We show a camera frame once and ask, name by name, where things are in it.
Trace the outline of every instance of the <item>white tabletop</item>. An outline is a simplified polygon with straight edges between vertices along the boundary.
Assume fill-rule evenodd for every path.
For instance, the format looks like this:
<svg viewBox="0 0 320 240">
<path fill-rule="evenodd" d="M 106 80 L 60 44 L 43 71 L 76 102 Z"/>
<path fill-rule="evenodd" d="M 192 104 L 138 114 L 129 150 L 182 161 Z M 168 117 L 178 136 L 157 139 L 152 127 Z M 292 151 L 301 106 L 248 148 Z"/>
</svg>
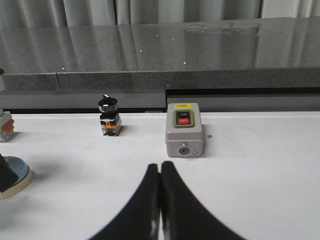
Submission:
<svg viewBox="0 0 320 240">
<path fill-rule="evenodd" d="M 113 137 L 102 135 L 99 114 L 13 118 L 18 134 L 0 153 L 25 160 L 34 179 L 0 200 L 0 239 L 88 239 L 126 204 L 147 165 L 163 161 L 248 240 L 320 239 L 320 112 L 203 113 L 204 154 L 189 159 L 167 156 L 165 113 L 121 114 Z"/>
</svg>

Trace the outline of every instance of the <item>gray switch box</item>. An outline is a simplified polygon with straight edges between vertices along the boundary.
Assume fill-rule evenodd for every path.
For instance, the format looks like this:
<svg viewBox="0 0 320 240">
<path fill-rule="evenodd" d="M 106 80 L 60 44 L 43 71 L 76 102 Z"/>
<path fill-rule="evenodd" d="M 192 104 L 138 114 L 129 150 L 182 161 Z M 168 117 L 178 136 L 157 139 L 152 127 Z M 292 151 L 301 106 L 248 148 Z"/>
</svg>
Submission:
<svg viewBox="0 0 320 240">
<path fill-rule="evenodd" d="M 204 132 L 197 103 L 170 103 L 165 127 L 169 157 L 199 157 L 203 153 Z"/>
</svg>

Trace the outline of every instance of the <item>granite surface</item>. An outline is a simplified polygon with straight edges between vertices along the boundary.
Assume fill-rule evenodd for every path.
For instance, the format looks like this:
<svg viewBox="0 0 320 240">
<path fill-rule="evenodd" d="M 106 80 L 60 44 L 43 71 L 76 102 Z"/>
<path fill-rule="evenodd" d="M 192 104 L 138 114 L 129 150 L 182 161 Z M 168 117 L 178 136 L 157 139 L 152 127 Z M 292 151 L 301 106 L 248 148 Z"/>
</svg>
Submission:
<svg viewBox="0 0 320 240">
<path fill-rule="evenodd" d="M 0 29 L 0 92 L 320 87 L 320 17 Z"/>
</svg>

